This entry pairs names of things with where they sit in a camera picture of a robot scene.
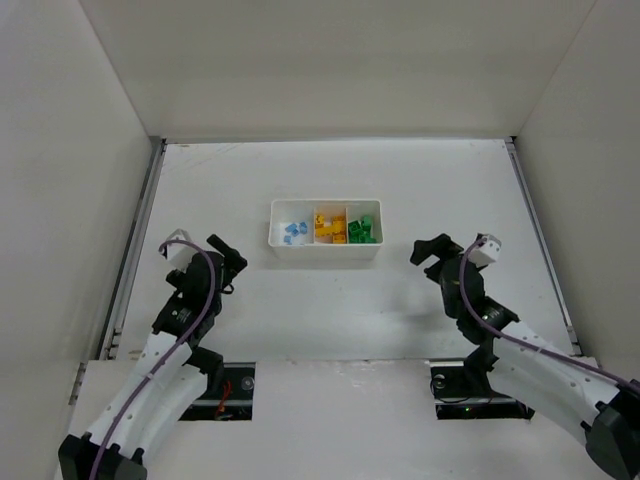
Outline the green curved lego brick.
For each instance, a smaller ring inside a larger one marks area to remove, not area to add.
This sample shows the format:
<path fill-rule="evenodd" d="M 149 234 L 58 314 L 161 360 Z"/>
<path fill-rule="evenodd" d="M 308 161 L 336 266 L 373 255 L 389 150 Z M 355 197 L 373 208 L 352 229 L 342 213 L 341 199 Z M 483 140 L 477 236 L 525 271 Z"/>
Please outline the green curved lego brick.
<path fill-rule="evenodd" d="M 359 236 L 359 242 L 361 244 L 376 244 L 377 240 L 369 232 L 362 232 Z"/>
<path fill-rule="evenodd" d="M 360 236 L 363 232 L 362 226 L 358 220 L 354 220 L 348 223 L 349 236 Z"/>

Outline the yellow rectangular lego brick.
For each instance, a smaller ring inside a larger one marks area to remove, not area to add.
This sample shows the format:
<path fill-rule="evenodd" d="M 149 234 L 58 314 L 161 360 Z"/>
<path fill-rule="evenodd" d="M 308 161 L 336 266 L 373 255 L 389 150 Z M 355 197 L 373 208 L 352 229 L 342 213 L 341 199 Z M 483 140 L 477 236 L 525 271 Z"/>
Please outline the yellow rectangular lego brick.
<path fill-rule="evenodd" d="M 345 226 L 343 223 L 327 225 L 324 228 L 315 228 L 315 237 L 335 236 L 343 235 Z"/>

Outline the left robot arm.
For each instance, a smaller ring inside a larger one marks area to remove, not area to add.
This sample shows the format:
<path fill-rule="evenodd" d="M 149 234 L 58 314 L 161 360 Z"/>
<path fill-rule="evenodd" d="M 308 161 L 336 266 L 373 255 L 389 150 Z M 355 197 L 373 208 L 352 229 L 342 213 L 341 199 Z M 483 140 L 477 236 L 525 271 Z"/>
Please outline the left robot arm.
<path fill-rule="evenodd" d="M 223 357 L 200 343 L 248 262 L 217 235 L 207 243 L 202 249 L 174 233 L 161 244 L 173 266 L 166 277 L 173 292 L 124 385 L 83 434 L 62 441 L 63 478 L 147 478 L 149 461 L 180 417 L 220 385 Z"/>

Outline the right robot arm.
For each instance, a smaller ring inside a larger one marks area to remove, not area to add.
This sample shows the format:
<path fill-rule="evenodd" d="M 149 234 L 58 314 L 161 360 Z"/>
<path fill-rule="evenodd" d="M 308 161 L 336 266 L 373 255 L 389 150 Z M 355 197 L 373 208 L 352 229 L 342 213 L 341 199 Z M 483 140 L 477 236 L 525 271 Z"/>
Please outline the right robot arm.
<path fill-rule="evenodd" d="M 482 273 L 499 250 L 488 237 L 463 248 L 441 235 L 416 242 L 411 256 L 415 265 L 436 259 L 425 276 L 439 286 L 445 314 L 475 347 L 462 363 L 467 385 L 542 414 L 577 440 L 609 477 L 638 478 L 638 381 L 563 353 L 488 296 Z"/>

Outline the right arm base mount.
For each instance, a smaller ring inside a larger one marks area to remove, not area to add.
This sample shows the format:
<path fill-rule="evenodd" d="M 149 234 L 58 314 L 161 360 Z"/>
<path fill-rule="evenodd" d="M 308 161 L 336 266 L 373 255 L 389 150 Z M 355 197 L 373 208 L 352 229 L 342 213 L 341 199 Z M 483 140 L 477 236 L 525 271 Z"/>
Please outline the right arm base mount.
<path fill-rule="evenodd" d="M 535 411 L 522 402 L 494 391 L 487 378 L 496 357 L 477 347 L 466 358 L 430 363 L 429 388 L 438 420 L 521 419 Z"/>

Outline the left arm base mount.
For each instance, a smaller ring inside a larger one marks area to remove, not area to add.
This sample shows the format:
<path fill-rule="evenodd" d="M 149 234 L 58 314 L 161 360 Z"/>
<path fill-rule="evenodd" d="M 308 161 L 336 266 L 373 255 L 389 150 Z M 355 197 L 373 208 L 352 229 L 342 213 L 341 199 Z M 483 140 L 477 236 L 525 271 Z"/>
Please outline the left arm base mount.
<path fill-rule="evenodd" d="M 207 387 L 185 410 L 181 421 L 252 420 L 255 363 L 228 363 L 221 354 L 198 347 L 187 364 L 207 375 Z"/>

